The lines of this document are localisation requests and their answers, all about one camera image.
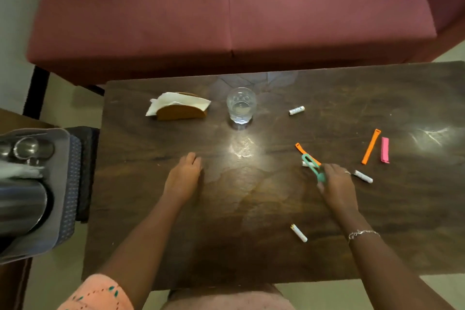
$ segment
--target peach sleeve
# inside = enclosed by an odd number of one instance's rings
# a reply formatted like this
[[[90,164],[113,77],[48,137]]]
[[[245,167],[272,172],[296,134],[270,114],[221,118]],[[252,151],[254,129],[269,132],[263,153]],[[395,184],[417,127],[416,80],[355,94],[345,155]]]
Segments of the peach sleeve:
[[[134,307],[113,279],[92,275],[58,310],[134,310]]]

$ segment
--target wooden napkin holder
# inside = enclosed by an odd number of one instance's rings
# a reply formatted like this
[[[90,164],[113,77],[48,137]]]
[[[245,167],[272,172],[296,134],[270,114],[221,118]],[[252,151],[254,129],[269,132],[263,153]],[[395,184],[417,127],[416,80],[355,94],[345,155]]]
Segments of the wooden napkin holder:
[[[193,93],[178,92],[181,95],[192,95],[194,97],[200,97]],[[200,110],[196,107],[191,107],[182,104],[172,104],[157,111],[157,120],[178,120],[178,119],[193,119],[193,118],[205,118],[206,110]]]

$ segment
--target silver bracelet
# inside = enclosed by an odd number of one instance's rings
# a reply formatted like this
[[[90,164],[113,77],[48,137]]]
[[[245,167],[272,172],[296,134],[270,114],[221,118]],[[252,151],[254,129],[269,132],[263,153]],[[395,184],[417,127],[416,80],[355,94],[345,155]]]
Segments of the silver bracelet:
[[[356,237],[358,237],[359,235],[362,235],[364,233],[373,233],[373,234],[376,234],[376,235],[380,236],[379,233],[377,233],[375,231],[359,231],[357,229],[356,232],[352,232],[352,233],[349,234],[349,237],[348,237],[349,240],[347,242],[350,242],[351,240],[355,239]]]

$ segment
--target person's left hand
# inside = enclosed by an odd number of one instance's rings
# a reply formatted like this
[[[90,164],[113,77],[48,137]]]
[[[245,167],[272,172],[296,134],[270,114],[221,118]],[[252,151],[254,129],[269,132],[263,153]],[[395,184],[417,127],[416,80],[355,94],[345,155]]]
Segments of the person's left hand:
[[[194,152],[181,157],[176,167],[171,169],[165,182],[163,195],[185,204],[194,194],[202,170],[202,159]]]

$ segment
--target drinking glass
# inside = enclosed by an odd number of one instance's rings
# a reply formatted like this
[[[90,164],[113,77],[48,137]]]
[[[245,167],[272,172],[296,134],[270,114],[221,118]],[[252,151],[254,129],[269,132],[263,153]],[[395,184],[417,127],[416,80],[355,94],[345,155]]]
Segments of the drinking glass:
[[[247,124],[257,110],[255,93],[246,87],[229,91],[226,103],[231,120],[237,124]]]

